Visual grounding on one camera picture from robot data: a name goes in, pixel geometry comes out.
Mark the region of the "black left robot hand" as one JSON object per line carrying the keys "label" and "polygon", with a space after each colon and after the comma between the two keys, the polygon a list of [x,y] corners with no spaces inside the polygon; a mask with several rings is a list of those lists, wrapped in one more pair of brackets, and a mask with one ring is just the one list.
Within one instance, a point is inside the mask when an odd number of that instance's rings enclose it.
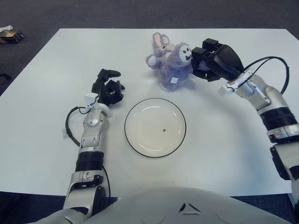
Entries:
{"label": "black left robot hand", "polygon": [[125,87],[119,80],[114,81],[111,79],[113,77],[120,76],[121,73],[118,71],[101,69],[95,83],[93,83],[92,86],[92,93],[98,94],[98,103],[109,106],[122,101],[122,91],[125,90]]}

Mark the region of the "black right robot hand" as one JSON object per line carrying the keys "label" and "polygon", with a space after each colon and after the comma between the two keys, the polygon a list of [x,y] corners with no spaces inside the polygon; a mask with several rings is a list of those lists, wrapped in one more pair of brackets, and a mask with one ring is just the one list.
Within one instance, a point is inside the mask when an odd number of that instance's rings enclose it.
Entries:
{"label": "black right robot hand", "polygon": [[228,45],[207,38],[202,47],[192,49],[192,73],[209,82],[221,78],[232,81],[244,71],[236,52]]}

